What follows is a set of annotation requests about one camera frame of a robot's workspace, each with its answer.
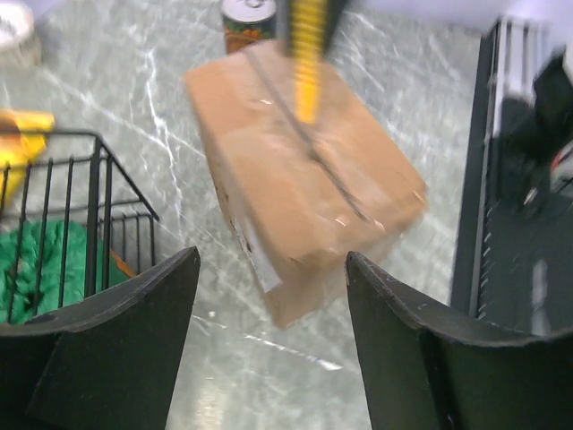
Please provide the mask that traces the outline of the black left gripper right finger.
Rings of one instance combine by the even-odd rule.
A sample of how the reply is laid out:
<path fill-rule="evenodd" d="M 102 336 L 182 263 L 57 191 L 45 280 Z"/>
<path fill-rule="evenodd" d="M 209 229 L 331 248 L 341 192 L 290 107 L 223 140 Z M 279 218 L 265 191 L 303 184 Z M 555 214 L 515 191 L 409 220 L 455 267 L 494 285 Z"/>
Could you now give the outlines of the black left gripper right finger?
<path fill-rule="evenodd" d="M 472 318 L 357 252 L 347 298 L 375 429 L 569 429 L 572 332 Z"/>

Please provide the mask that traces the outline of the yellow utility knife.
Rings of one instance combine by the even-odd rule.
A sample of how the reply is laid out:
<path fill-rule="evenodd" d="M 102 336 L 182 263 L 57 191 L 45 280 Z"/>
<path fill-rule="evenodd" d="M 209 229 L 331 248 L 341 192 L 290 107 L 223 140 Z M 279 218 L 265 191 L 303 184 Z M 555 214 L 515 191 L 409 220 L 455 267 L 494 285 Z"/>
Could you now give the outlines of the yellow utility knife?
<path fill-rule="evenodd" d="M 295 113 L 299 122 L 316 122 L 328 1 L 294 0 L 288 6 L 288 41 L 293 58 Z"/>

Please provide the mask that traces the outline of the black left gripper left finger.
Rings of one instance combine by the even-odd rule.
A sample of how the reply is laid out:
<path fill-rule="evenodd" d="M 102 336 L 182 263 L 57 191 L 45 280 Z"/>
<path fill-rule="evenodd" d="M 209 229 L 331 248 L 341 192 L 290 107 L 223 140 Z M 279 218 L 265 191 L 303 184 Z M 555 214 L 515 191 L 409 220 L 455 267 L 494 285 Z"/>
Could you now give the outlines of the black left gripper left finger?
<path fill-rule="evenodd" d="M 164 428 L 200 267 L 189 247 L 78 304 L 3 325 L 2 428 Z"/>

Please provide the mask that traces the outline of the brown cardboard express box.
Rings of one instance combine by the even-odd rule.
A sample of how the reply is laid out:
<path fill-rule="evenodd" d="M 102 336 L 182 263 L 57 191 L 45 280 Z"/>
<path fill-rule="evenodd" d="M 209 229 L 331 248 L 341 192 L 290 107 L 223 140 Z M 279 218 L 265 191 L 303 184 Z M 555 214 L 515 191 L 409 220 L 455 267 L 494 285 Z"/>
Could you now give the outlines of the brown cardboard express box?
<path fill-rule="evenodd" d="M 346 255 L 382 259 L 425 207 L 406 155 L 333 65 L 321 77 L 319 119 L 304 128 L 277 41 L 185 76 L 221 211 L 281 329 L 344 296 Z"/>

